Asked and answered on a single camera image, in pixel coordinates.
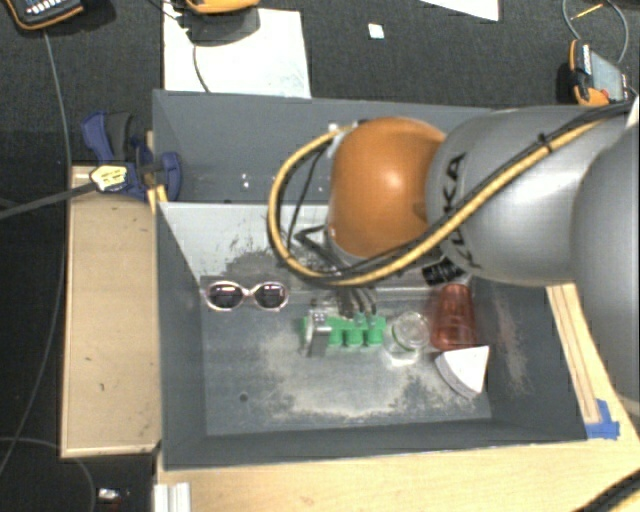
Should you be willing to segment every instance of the blue tape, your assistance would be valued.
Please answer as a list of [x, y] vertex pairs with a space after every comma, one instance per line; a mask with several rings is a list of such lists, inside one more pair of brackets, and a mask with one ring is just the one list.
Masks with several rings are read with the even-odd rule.
[[600, 411], [600, 423], [585, 425], [587, 436], [589, 439], [611, 439], [616, 440], [620, 437], [620, 422], [611, 420], [609, 406], [604, 400], [596, 398], [596, 404]]

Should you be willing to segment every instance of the white paper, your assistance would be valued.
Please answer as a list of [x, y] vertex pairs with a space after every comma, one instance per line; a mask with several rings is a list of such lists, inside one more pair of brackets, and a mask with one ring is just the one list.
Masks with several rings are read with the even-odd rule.
[[369, 37], [371, 39], [384, 39], [384, 28], [377, 23], [369, 23]]
[[498, 0], [422, 0], [423, 2], [446, 7], [454, 11], [464, 12], [485, 18], [487, 20], [498, 21], [500, 19], [500, 8]]
[[[165, 12], [176, 13], [165, 4]], [[224, 46], [198, 46], [196, 58], [211, 92], [310, 98], [307, 58], [299, 12], [259, 9], [260, 28]], [[164, 87], [200, 91], [193, 44], [186, 30], [165, 16]]]

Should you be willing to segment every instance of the red plastic bottle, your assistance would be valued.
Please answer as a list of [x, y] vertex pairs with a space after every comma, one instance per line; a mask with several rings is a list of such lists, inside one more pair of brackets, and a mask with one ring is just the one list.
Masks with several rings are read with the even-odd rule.
[[451, 283], [440, 290], [431, 344], [442, 351], [475, 347], [478, 344], [471, 290], [468, 286]]

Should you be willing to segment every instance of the black cable wire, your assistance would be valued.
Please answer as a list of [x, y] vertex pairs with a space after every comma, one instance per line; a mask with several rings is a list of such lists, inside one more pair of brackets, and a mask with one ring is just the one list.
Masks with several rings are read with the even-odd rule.
[[55, 203], [59, 203], [61, 201], [67, 201], [74, 197], [87, 194], [88, 192], [94, 192], [95, 190], [96, 190], [96, 186], [94, 185], [93, 182], [85, 183], [84, 185], [80, 185], [79, 187], [73, 188], [71, 190], [58, 192], [57, 194], [43, 197], [42, 199], [36, 199], [35, 201], [31, 201], [30, 203], [21, 204], [13, 208], [9, 208], [7, 210], [1, 211], [0, 221], [8, 219], [9, 217], [13, 217], [14, 215], [20, 215], [22, 213], [27, 213], [32, 210], [37, 210], [39, 208], [42, 208], [43, 206], [52, 205]]
[[581, 512], [607, 512], [638, 491], [640, 491], [640, 469], [600, 493], [579, 510]]
[[293, 211], [293, 216], [291, 217], [291, 222], [289, 223], [289, 232], [287, 235], [287, 249], [291, 248], [291, 237], [293, 236], [293, 230], [296, 227], [296, 223], [298, 222], [298, 215], [300, 214], [300, 209], [302, 208], [302, 203], [307, 197], [309, 192], [309, 187], [311, 186], [311, 181], [313, 180], [313, 175], [315, 173], [316, 167], [322, 155], [326, 152], [329, 144], [324, 144], [318, 150], [313, 162], [311, 163], [311, 167], [309, 168], [309, 173], [307, 174], [307, 179], [304, 182], [304, 186], [302, 187], [302, 191], [300, 192], [300, 196], [298, 197], [298, 201], [296, 202], [296, 207]]
[[[14, 444], [14, 438], [13, 437], [0, 437], [0, 443], [12, 443], [12, 445]], [[22, 444], [31, 444], [31, 445], [36, 445], [36, 446], [45, 446], [47, 448], [51, 448], [54, 451], [58, 451], [58, 446], [55, 445], [54, 443], [50, 443], [49, 441], [44, 441], [42, 439], [35, 439], [33, 437], [20, 437], [17, 439], [17, 443], [22, 443]], [[74, 464], [76, 464], [80, 470], [82, 471], [82, 474], [84, 475], [85, 480], [87, 481], [87, 485], [89, 487], [89, 492], [90, 492], [90, 498], [89, 498], [89, 508], [88, 511], [89, 512], [93, 512], [96, 508], [96, 484], [93, 481], [93, 477], [91, 476], [91, 472], [89, 471], [89, 469], [87, 468], [87, 466], [79, 459], [71, 458], [69, 459], [71, 462], [73, 462]]]
[[[53, 81], [54, 81], [54, 87], [55, 87], [55, 91], [56, 91], [56, 97], [58, 99], [58, 106], [60, 108], [60, 117], [61, 117], [61, 121], [62, 121], [62, 128], [63, 128], [63, 135], [64, 135], [64, 148], [65, 148], [65, 158], [66, 158], [66, 172], [69, 172], [71, 170], [71, 165], [72, 165], [72, 158], [71, 158], [71, 145], [69, 142], [69, 129], [67, 126], [67, 116], [66, 116], [66, 112], [65, 112], [65, 108], [64, 108], [64, 101], [62, 99], [62, 93], [61, 93], [61, 89], [60, 89], [60, 81], [58, 80], [58, 72], [56, 69], [56, 64], [55, 64], [55, 59], [53, 57], [53, 51], [51, 49], [51, 42], [49, 41], [49, 36], [47, 34], [47, 32], [45, 30], [42, 31], [42, 36], [43, 39], [45, 41], [45, 45], [47, 47], [47, 54], [49, 56], [49, 63], [51, 65], [51, 72], [53, 75]], [[90, 184], [92, 186], [92, 189], [95, 190], [95, 186], [91, 183]], [[55, 194], [55, 196], [60, 196], [60, 195], [65, 195], [68, 192], [71, 193], [78, 193], [78, 189], [74, 189], [72, 191], [64, 191], [61, 192], [60, 194]], [[17, 207], [11, 208], [10, 210], [4, 211], [4, 212], [0, 212], [0, 219], [1, 218], [7, 218], [11, 215], [15, 215], [16, 213], [11, 213], [10, 212], [15, 212], [16, 209], [20, 210], [20, 213], [24, 212], [24, 211], [29, 211], [33, 206], [33, 203], [40, 203], [42, 201], [47, 201], [47, 200], [51, 200], [51, 197], [48, 198], [44, 198], [44, 199], [40, 199], [37, 201], [34, 201], [32, 203], [29, 203], [27, 205], [19, 205]], [[11, 460], [11, 456], [13, 455], [13, 452], [15, 450], [15, 447], [18, 443], [30, 443], [30, 444], [37, 444], [37, 445], [42, 445], [42, 446], [48, 446], [48, 447], [52, 447], [53, 449], [57, 450], [56, 445], [49, 443], [48, 441], [43, 441], [40, 439], [32, 439], [32, 438], [24, 438], [22, 437], [22, 431], [24, 430], [24, 427], [27, 423], [27, 419], [29, 418], [31, 411], [33, 409], [33, 405], [35, 403], [35, 399], [36, 396], [38, 395], [38, 390], [40, 389], [40, 385], [42, 383], [42, 379], [44, 377], [44, 372], [47, 366], [47, 361], [49, 360], [49, 354], [51, 352], [51, 348], [53, 347], [53, 339], [55, 337], [55, 331], [56, 331], [56, 326], [57, 326], [57, 319], [58, 319], [58, 315], [60, 314], [60, 309], [62, 306], [62, 296], [63, 296], [63, 291], [64, 291], [64, 284], [65, 284], [65, 279], [64, 279], [64, 275], [65, 275], [65, 266], [66, 266], [66, 243], [63, 240], [62, 243], [62, 251], [61, 251], [61, 255], [60, 255], [60, 269], [59, 269], [59, 273], [58, 273], [58, 287], [56, 289], [56, 296], [55, 296], [55, 304], [53, 306], [53, 311], [51, 314], [51, 323], [50, 323], [50, 328], [49, 328], [49, 333], [47, 336], [47, 340], [45, 343], [45, 349], [44, 349], [44, 353], [42, 355], [42, 361], [40, 363], [40, 368], [38, 370], [38, 375], [36, 376], [36, 380], [35, 383], [33, 385], [33, 389], [31, 391], [31, 395], [29, 397], [29, 401], [27, 403], [27, 407], [25, 408], [25, 411], [22, 415], [22, 418], [20, 419], [20, 422], [18, 423], [18, 428], [16, 429], [15, 434], [12, 437], [1, 437], [0, 441], [1, 442], [8, 442], [9, 444], [9, 448], [7, 449], [7, 453], [5, 453], [4, 458], [2, 459], [2, 462], [0, 463], [0, 478], [2, 478], [2, 475], [4, 474], [5, 469], [7, 468], [7, 465], [9, 463], [9, 461]], [[87, 479], [87, 482], [89, 483], [89, 490], [91, 493], [91, 503], [90, 503], [90, 507], [89, 507], [89, 511], [93, 511], [95, 509], [95, 505], [96, 505], [96, 496], [95, 496], [95, 485], [93, 483], [93, 478], [91, 477], [91, 473], [89, 473], [89, 471], [87, 470], [87, 467], [80, 462], [77, 459], [74, 459], [74, 461], [76, 462], [76, 464], [78, 464], [80, 466], [80, 468], [82, 469], [85, 478]]]
[[375, 267], [384, 266], [393, 262], [399, 254], [404, 252], [409, 252], [417, 245], [419, 245], [422, 241], [430, 237], [435, 231], [440, 229], [442, 225], [444, 225], [453, 215], [455, 215], [460, 209], [462, 209], [471, 199], [473, 199], [478, 193], [480, 193], [488, 184], [493, 182], [502, 172], [504, 172], [509, 167], [513, 166], [517, 162], [522, 159], [528, 157], [533, 152], [537, 151], [543, 146], [548, 145], [549, 140], [556, 139], [557, 137], [575, 129], [582, 125], [599, 121], [602, 119], [611, 118], [617, 115], [622, 115], [631, 109], [631, 103], [616, 103], [612, 105], [606, 105], [604, 107], [592, 108], [584, 112], [583, 114], [576, 116], [571, 119], [560, 128], [554, 130], [549, 134], [545, 134], [544, 137], [536, 139], [534, 143], [529, 145], [524, 150], [520, 151], [518, 154], [514, 155], [507, 162], [499, 166], [495, 171], [485, 177], [480, 183], [478, 183], [471, 191], [469, 191], [462, 199], [460, 199], [455, 205], [453, 205], [452, 209], [444, 214], [438, 221], [432, 224], [429, 229], [419, 237], [411, 240], [405, 244], [402, 244], [398, 247], [395, 247], [385, 253], [374, 256], [372, 258], [368, 258], [361, 262], [358, 262], [354, 265], [347, 267], [340, 267], [336, 269], [335, 272], [331, 274], [327, 274], [322, 277], [308, 277], [302, 276], [303, 279], [315, 283], [315, 284], [325, 284], [331, 287], [331, 281], [335, 281], [337, 277], [340, 278], [349, 278], [356, 277], [361, 275], [362, 273], [367, 272], [368, 270], [373, 270]]
[[[627, 22], [627, 18], [620, 7], [618, 7], [612, 0], [605, 0], [605, 2], [607, 2], [607, 4], [611, 6], [611, 8], [620, 18], [620, 21], [622, 21], [622, 28], [624, 30], [624, 43], [622, 45], [622, 50], [620, 50], [618, 60], [616, 61], [616, 64], [620, 64], [624, 59], [625, 54], [627, 53], [627, 48], [629, 47], [629, 23]], [[582, 39], [576, 28], [573, 26], [573, 23], [571, 23], [571, 18], [569, 18], [569, 13], [567, 12], [567, 0], [562, 0], [562, 17], [565, 24], [567, 25], [567, 28], [571, 31], [574, 37], [576, 39]]]
[[[176, 21], [178, 18], [176, 18], [175, 16], [171, 16], [171, 14], [169, 14], [168, 12], [166, 12], [161, 6], [159, 6], [158, 4], [156, 4], [153, 0], [147, 0], [147, 3], [152, 5], [153, 7], [155, 7], [158, 11], [160, 11], [162, 14], [164, 14], [167, 18], [171, 18], [172, 20]], [[171, 2], [162, 2], [163, 4], [169, 4], [169, 5], [173, 5]]]
[[14, 206], [18, 206], [18, 203], [11, 201], [10, 199], [0, 197], [0, 206], [2, 208], [13, 208]]
[[207, 87], [207, 83], [204, 81], [204, 78], [202, 77], [202, 73], [200, 73], [200, 67], [198, 66], [198, 58], [196, 56], [196, 49], [197, 48], [198, 48], [198, 45], [194, 43], [194, 45], [193, 45], [193, 55], [192, 55], [193, 69], [195, 69], [195, 71], [196, 71], [196, 75], [198, 76], [198, 81], [200, 82], [200, 85], [204, 89], [204, 92], [206, 92], [207, 94], [211, 94], [211, 91]]
[[285, 196], [285, 192], [287, 190], [287, 186], [289, 184], [289, 181], [291, 180], [291, 178], [293, 177], [293, 174], [295, 173], [295, 171], [297, 171], [298, 169], [300, 169], [311, 157], [313, 157], [316, 154], [316, 151], [321, 151], [322, 150], [323, 145], [317, 147], [316, 149], [314, 149], [313, 151], [310, 151], [309, 153], [307, 153], [306, 155], [304, 155], [302, 158], [300, 158], [300, 160], [298, 160], [291, 168], [291, 172], [289, 173], [289, 175], [287, 176], [284, 186], [282, 187], [282, 189], [280, 190], [280, 193], [278, 195], [278, 201], [276, 203], [276, 219], [277, 219], [277, 223], [278, 226], [281, 226], [281, 211], [282, 211], [282, 204], [284, 202], [284, 196]]
[[[313, 241], [309, 238], [309, 234], [317, 233], [324, 229], [324, 225], [313, 226], [307, 229], [303, 229], [297, 232], [294, 236], [295, 240], [299, 242], [302, 246], [314, 252], [317, 256], [319, 256], [326, 264], [328, 264], [332, 268], [336, 268], [341, 264], [340, 259], [332, 253], [329, 249], [321, 246], [317, 242]], [[353, 299], [356, 301], [358, 305], [358, 309], [362, 313], [367, 312], [367, 308], [365, 306], [365, 301], [369, 303], [369, 312], [371, 314], [376, 314], [377, 306], [373, 296], [368, 293], [368, 290], [365, 291], [365, 288], [351, 288], [349, 291], [352, 293]]]

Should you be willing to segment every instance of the small white object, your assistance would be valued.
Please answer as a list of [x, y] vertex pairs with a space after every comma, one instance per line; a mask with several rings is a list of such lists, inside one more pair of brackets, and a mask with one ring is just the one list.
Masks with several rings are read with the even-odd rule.
[[369, 23], [369, 37], [371, 39], [384, 39], [384, 29], [377, 23]]
[[[358, 121], [354, 121], [351, 126], [353, 128], [357, 128], [358, 126]], [[337, 123], [329, 123], [329, 131], [332, 132], [334, 130], [337, 130], [338, 128], [340, 128], [340, 125]], [[333, 156], [336, 154], [336, 151], [338, 150], [338, 146], [340, 146], [340, 144], [342, 144], [342, 139], [344, 139], [346, 137], [346, 135], [348, 133], [351, 133], [351, 131], [346, 131], [346, 132], [342, 132], [339, 135], [336, 135], [333, 140], [331, 141], [331, 144], [329, 144], [329, 147], [327, 148], [327, 158], [328, 159], [332, 159]]]
[[155, 512], [191, 512], [191, 486], [180, 483], [174, 486], [156, 484], [153, 487]]
[[488, 361], [488, 346], [463, 348], [440, 354], [436, 367], [454, 391], [471, 399], [482, 393]]

